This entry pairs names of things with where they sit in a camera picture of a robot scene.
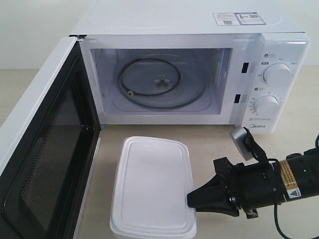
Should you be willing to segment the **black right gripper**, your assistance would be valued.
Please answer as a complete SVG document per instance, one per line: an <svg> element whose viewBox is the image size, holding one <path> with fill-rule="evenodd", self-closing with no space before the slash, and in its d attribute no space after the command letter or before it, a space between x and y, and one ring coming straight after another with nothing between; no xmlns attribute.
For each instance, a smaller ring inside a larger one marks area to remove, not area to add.
<svg viewBox="0 0 319 239"><path fill-rule="evenodd" d="M213 164L216 175L187 195L187 205L197 212L238 217L243 210L248 219L253 219L258 217L258 208L286 201L278 161L233 165L223 157Z"/></svg>

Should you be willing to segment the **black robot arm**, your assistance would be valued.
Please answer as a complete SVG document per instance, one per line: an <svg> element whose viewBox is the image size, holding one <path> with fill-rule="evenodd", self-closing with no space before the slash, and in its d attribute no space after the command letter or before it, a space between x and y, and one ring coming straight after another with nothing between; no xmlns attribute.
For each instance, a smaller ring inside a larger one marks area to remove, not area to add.
<svg viewBox="0 0 319 239"><path fill-rule="evenodd" d="M319 194L319 151L289 155L278 163L236 165L226 157L213 161L215 176L188 193L187 205L197 212L258 217L258 208L317 196Z"/></svg>

